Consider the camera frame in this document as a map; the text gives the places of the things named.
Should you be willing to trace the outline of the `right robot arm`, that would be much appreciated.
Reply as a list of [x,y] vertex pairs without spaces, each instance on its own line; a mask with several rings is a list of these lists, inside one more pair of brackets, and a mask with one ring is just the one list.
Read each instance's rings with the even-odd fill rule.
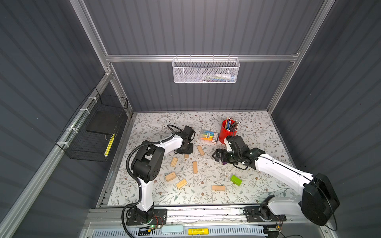
[[283,215],[303,216],[318,226],[325,226],[335,217],[334,212],[340,202],[326,175],[298,170],[261,149],[250,149],[240,136],[228,136],[225,145],[225,149],[216,149],[213,153],[215,161],[231,164],[241,170],[252,168],[266,173],[296,192],[290,198],[269,195],[255,212],[262,220],[270,222]]

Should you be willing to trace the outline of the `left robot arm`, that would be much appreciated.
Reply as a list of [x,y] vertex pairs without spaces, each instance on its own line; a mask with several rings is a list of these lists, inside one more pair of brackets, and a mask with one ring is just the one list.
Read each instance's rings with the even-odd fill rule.
[[168,153],[192,154],[195,130],[190,126],[180,129],[167,125],[171,135],[163,140],[144,141],[128,155],[126,169],[128,174],[137,182],[139,198],[136,204],[138,211],[148,213],[154,207],[153,181],[158,176],[164,156]]

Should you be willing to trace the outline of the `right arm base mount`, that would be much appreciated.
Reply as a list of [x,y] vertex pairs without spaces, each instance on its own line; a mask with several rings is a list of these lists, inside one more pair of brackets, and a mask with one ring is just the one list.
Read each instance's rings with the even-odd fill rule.
[[269,209],[259,206],[244,207],[243,213],[248,222],[285,222],[285,215],[274,215]]

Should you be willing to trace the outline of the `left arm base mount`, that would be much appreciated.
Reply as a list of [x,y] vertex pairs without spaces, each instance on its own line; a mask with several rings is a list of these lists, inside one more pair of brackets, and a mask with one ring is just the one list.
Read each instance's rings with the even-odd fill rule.
[[165,225],[167,223],[167,209],[152,208],[147,212],[134,207],[130,208],[126,214],[126,225]]

